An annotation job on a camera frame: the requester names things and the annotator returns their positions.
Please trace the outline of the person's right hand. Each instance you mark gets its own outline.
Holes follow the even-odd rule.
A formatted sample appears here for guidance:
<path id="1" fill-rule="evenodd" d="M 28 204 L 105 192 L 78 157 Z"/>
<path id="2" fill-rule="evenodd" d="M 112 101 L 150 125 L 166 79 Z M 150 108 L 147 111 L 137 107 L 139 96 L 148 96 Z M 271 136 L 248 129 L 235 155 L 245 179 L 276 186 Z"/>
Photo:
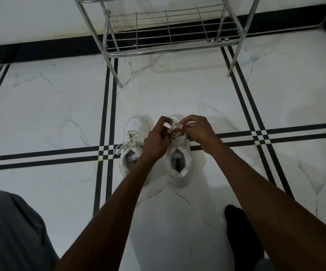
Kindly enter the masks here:
<path id="1" fill-rule="evenodd" d="M 201 145 L 202 149 L 212 155 L 223 155 L 229 148 L 217 137 L 206 117 L 189 115 L 180 122 L 182 125 L 192 125 L 189 139 Z"/>

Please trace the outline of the white shoelace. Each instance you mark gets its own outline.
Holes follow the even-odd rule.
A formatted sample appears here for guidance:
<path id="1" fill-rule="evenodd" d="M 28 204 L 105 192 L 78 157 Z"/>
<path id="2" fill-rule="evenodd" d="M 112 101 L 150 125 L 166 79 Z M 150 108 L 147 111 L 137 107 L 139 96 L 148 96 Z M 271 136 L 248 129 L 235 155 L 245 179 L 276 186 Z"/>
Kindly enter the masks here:
<path id="1" fill-rule="evenodd" d="M 144 146 L 144 137 L 142 137 L 142 130 L 128 130 L 124 132 L 123 141 L 119 144 L 113 154 L 127 154 L 132 151 L 137 154 L 138 157 L 141 156 Z"/>
<path id="2" fill-rule="evenodd" d="M 179 123 L 178 118 L 175 116 L 170 116 L 169 118 L 172 120 L 172 123 L 165 124 L 165 126 L 169 129 L 171 134 L 174 134 L 174 138 L 171 139 L 171 143 L 174 147 L 183 147 L 186 143 L 186 137 L 180 136 L 179 132 L 174 132 L 175 129 L 181 130 L 182 124 Z"/>

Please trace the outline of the person's right forearm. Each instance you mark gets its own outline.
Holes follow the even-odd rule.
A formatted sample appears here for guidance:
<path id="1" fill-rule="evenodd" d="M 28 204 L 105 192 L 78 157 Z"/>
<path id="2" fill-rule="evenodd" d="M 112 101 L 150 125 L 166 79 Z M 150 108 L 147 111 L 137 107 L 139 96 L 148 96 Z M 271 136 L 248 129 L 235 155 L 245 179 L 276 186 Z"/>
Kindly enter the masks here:
<path id="1" fill-rule="evenodd" d="M 227 178 L 276 269 L 326 271 L 326 224 L 221 141 L 207 152 Z"/>

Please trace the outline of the person's left forearm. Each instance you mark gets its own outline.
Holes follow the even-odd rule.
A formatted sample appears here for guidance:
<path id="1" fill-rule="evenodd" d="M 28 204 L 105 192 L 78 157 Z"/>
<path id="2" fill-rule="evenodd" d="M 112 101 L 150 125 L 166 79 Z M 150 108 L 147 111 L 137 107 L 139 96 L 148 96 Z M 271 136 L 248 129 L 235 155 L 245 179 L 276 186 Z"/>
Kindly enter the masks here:
<path id="1" fill-rule="evenodd" d="M 53 271 L 118 271 L 142 187 L 157 162 L 142 155 Z"/>

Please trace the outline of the white sneaker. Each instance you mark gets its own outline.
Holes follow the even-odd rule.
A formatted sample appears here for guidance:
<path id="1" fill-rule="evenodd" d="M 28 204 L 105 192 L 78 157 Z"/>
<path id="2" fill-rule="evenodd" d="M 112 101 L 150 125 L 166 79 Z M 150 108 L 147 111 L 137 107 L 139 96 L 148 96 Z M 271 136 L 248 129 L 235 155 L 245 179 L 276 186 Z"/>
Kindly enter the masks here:
<path id="1" fill-rule="evenodd" d="M 148 133 L 150 131 L 146 120 L 143 119 L 143 117 L 141 116 L 133 116 L 128 120 L 124 132 L 128 130 L 142 130 L 142 137 L 144 137 L 144 140 L 147 138 Z M 120 153 L 119 168 L 123 178 L 125 178 L 128 173 L 133 169 L 139 157 L 132 151 L 124 155 Z"/>
<path id="2" fill-rule="evenodd" d="M 190 183 L 190 174 L 193 170 L 192 153 L 189 138 L 183 147 L 174 147 L 170 143 L 165 153 L 165 167 L 168 181 L 175 188 L 186 187 Z"/>

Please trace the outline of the person's left hand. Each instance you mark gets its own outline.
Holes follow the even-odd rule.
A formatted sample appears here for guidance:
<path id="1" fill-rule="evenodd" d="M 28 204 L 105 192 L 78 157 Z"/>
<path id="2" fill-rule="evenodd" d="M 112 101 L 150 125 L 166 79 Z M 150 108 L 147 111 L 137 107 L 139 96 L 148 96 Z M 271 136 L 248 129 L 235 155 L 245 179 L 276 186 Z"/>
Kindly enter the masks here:
<path id="1" fill-rule="evenodd" d="M 163 141 L 158 138 L 158 134 L 153 129 L 148 133 L 144 141 L 143 152 L 139 157 L 139 163 L 153 166 L 161 157 L 163 157 L 171 141 Z"/>

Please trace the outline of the grey trousers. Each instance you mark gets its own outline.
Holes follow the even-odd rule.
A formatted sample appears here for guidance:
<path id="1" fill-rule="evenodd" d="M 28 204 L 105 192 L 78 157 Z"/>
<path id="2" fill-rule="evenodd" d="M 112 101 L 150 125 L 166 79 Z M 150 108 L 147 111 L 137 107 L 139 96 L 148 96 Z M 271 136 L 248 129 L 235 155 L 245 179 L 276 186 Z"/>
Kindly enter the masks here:
<path id="1" fill-rule="evenodd" d="M 0 271 L 52 271 L 59 260 L 42 217 L 0 190 Z"/>

